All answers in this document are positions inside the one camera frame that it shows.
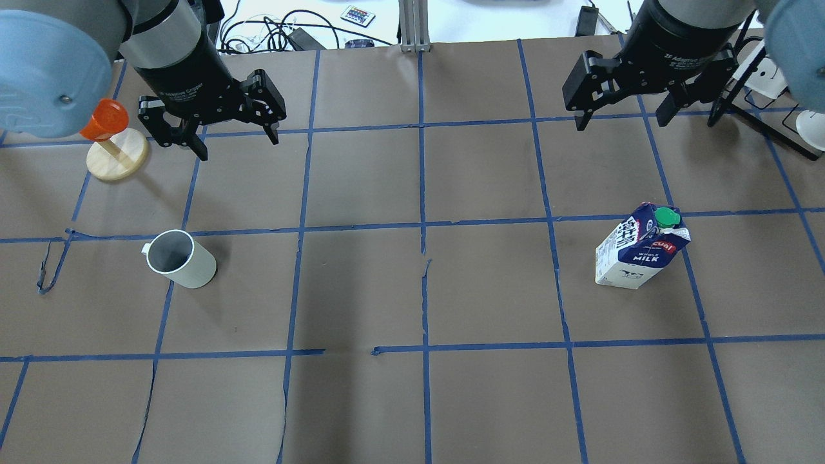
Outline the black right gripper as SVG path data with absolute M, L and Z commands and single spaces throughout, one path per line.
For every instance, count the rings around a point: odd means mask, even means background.
M 694 102 L 715 102 L 739 62 L 728 41 L 735 17 L 720 3 L 643 3 L 615 58 L 584 51 L 563 83 L 563 102 L 576 130 L 598 109 L 615 104 L 621 90 L 668 95 L 658 106 L 659 127 Z

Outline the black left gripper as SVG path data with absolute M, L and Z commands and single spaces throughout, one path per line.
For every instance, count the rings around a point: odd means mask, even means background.
M 133 68 L 152 91 L 139 97 L 137 118 L 158 145 L 180 145 L 206 162 L 208 149 L 198 128 L 229 120 L 256 124 L 279 144 L 285 98 L 264 70 L 242 82 L 232 77 L 203 29 L 135 34 Z M 167 114 L 179 119 L 178 126 L 168 123 Z

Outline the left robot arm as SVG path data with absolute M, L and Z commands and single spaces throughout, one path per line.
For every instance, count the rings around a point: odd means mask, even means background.
M 3 1 L 1 126 L 41 139 L 77 134 L 123 58 L 151 90 L 137 117 L 157 144 L 205 161 L 201 126 L 256 124 L 279 143 L 285 99 L 264 70 L 244 81 L 214 44 L 219 1 Z

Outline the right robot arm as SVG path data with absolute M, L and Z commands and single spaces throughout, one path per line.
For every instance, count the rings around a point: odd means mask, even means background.
M 563 83 L 565 109 L 585 130 L 606 105 L 665 92 L 656 118 L 666 126 L 681 109 L 718 98 L 739 64 L 731 38 L 752 14 L 795 100 L 823 112 L 822 1 L 644 1 L 615 56 L 581 53 Z

